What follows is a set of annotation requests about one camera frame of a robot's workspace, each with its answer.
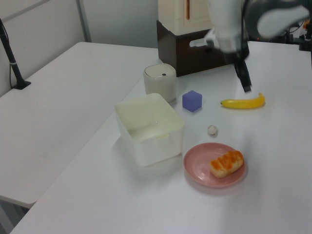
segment translucent storage box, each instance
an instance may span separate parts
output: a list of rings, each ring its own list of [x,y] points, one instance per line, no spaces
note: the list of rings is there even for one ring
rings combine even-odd
[[[159,94],[149,94],[115,106],[123,141],[140,166],[182,152],[184,121]]]

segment white ceramic cup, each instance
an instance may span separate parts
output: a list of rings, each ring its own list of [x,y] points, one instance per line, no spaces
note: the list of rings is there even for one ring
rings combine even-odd
[[[144,85],[146,94],[160,94],[171,102],[176,97],[176,70],[169,64],[157,64],[145,68]]]

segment small white ball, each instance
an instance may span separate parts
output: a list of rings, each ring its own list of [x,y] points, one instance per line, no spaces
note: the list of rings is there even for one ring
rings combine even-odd
[[[218,129],[214,125],[210,125],[207,129],[208,135],[216,137],[218,135]]]

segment orange glaze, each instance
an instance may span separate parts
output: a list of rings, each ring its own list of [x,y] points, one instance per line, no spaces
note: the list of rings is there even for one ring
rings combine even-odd
[[[216,170],[220,170],[219,162],[218,162],[216,159],[211,161],[211,165],[212,165],[213,168],[215,168]]]
[[[225,170],[230,170],[233,164],[240,160],[243,160],[243,155],[240,151],[228,151],[222,157],[212,160],[211,165],[216,170],[223,170],[223,168]]]

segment pink plate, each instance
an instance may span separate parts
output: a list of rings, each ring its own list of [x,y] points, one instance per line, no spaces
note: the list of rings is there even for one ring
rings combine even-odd
[[[245,163],[236,172],[224,177],[217,178],[209,168],[209,162],[221,157],[228,151],[233,151],[230,146],[220,143],[203,143],[191,148],[184,157],[184,168],[189,176],[197,183],[212,187],[223,188],[240,181],[246,171]]]

